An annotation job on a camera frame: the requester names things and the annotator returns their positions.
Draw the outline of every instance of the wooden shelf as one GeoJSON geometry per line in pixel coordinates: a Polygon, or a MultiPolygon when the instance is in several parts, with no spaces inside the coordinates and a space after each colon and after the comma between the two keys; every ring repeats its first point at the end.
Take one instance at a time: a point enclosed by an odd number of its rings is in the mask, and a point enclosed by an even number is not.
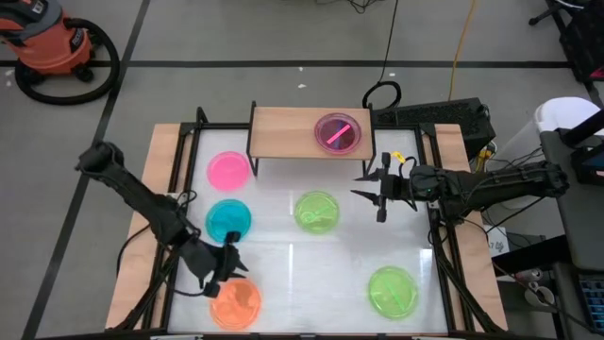
{"type": "Polygon", "coordinates": [[[253,158],[344,159],[369,161],[374,157],[371,116],[368,109],[255,107],[250,128],[249,154],[253,158]],[[315,140],[314,127],[323,116],[345,113],[361,127],[361,140],[346,155],[333,155],[315,140]]]}

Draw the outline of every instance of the pink petri dish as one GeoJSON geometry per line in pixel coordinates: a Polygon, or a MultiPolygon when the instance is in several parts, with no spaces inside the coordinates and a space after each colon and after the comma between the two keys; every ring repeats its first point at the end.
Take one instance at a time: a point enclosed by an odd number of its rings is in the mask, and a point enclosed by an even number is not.
{"type": "Polygon", "coordinates": [[[334,155],[352,152],[361,140],[361,127],[351,116],[330,113],[314,126],[314,137],[325,151],[334,155]]]}
{"type": "Polygon", "coordinates": [[[234,151],[216,155],[208,165],[211,186],[222,192],[232,192],[245,185],[250,168],[247,158],[234,151]]]}

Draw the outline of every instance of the yellow tag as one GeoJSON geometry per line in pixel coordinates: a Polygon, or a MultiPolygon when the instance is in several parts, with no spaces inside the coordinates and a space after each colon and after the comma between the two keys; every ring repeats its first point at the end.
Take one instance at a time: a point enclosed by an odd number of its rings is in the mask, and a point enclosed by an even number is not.
{"type": "Polygon", "coordinates": [[[398,151],[393,152],[393,156],[394,156],[394,157],[395,157],[395,158],[396,158],[396,159],[397,159],[399,162],[401,162],[401,163],[403,163],[403,164],[404,164],[404,163],[407,161],[407,160],[405,160],[405,158],[403,157],[403,155],[402,155],[400,152],[398,152],[398,151]]]}

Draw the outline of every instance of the petri dish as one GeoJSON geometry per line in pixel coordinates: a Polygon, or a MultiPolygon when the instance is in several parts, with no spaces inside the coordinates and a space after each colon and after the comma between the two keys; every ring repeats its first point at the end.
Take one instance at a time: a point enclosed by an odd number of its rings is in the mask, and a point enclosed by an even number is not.
{"type": "Polygon", "coordinates": [[[303,230],[325,233],[332,230],[340,218],[336,199],[324,192],[314,191],[302,195],[295,203],[295,222],[303,230]]]}
{"type": "Polygon", "coordinates": [[[369,300],[380,315],[402,319],[417,305],[417,285],[405,269],[385,266],[369,280],[369,300]]]}
{"type": "Polygon", "coordinates": [[[229,279],[210,303],[210,315],[223,330],[242,331],[256,321],[261,305],[260,292],[251,280],[229,279]]]}
{"type": "Polygon", "coordinates": [[[325,151],[335,155],[352,152],[361,140],[361,127],[351,116],[330,113],[319,119],[314,137],[325,151]]]}
{"type": "Polygon", "coordinates": [[[251,212],[242,201],[237,199],[225,199],[216,203],[206,215],[208,235],[218,243],[225,241],[229,231],[238,231],[243,238],[251,224],[251,212]]]}
{"type": "Polygon", "coordinates": [[[231,192],[245,185],[250,168],[247,158],[234,151],[222,152],[208,164],[208,181],[222,192],[231,192]]]}

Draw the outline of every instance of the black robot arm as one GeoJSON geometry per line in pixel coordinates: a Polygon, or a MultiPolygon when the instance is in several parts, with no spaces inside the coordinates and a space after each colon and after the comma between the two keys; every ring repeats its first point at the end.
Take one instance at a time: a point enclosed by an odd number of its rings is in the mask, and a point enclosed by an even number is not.
{"type": "Polygon", "coordinates": [[[239,251],[232,245],[240,234],[231,232],[222,247],[207,244],[199,239],[201,231],[185,216],[175,199],[153,193],[124,167],[124,154],[114,144],[100,142],[79,157],[75,168],[83,175],[99,180],[115,190],[128,206],[140,213],[148,222],[158,242],[171,247],[189,270],[199,278],[203,295],[215,298],[220,286],[218,281],[241,275],[236,268],[247,271],[239,258],[239,251]],[[204,284],[207,275],[211,280],[204,284]]]}
{"type": "Polygon", "coordinates": [[[356,179],[379,180],[379,195],[352,191],[378,206],[378,222],[386,220],[388,200],[440,200],[443,218],[460,223],[471,211],[482,210],[495,203],[521,196],[558,197],[568,189],[565,173],[559,165],[548,161],[476,174],[419,165],[412,168],[409,178],[403,178],[388,174],[390,158],[390,154],[383,153],[383,168],[356,179]]]}

